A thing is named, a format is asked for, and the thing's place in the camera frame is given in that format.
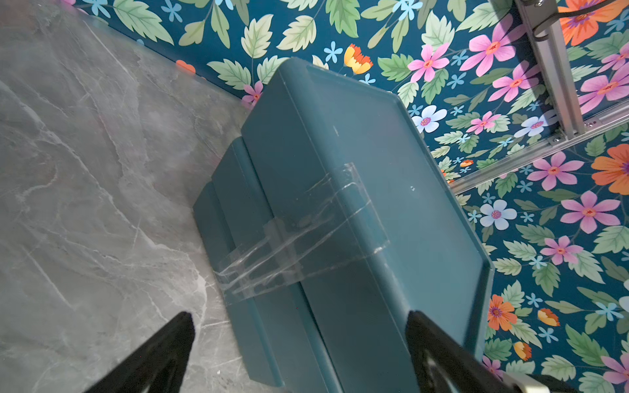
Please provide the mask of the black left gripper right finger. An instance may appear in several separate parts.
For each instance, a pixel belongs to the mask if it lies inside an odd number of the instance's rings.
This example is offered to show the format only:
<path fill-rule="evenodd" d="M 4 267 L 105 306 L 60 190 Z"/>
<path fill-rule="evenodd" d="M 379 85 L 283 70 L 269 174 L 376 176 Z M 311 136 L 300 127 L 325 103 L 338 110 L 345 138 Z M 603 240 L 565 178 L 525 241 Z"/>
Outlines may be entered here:
<path fill-rule="evenodd" d="M 406 342 L 422 392 L 512 392 L 421 311 L 411 311 Z"/>

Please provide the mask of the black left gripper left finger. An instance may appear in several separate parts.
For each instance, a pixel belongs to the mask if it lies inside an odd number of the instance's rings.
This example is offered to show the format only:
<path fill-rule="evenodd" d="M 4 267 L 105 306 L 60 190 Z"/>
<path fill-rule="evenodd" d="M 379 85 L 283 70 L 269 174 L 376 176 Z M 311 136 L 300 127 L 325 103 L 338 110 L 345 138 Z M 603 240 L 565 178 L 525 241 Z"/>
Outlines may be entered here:
<path fill-rule="evenodd" d="M 193 316 L 178 313 L 88 393 L 179 392 L 195 340 Z"/>

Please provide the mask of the teal drawer cabinet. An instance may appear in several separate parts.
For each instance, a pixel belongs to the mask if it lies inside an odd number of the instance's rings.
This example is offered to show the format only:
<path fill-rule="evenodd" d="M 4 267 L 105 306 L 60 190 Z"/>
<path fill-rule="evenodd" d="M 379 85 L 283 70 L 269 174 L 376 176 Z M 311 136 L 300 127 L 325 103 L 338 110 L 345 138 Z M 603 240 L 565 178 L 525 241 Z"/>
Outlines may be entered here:
<path fill-rule="evenodd" d="M 413 311 L 483 355 L 490 259 L 392 93 L 287 60 L 193 215 L 254 382 L 416 392 Z"/>

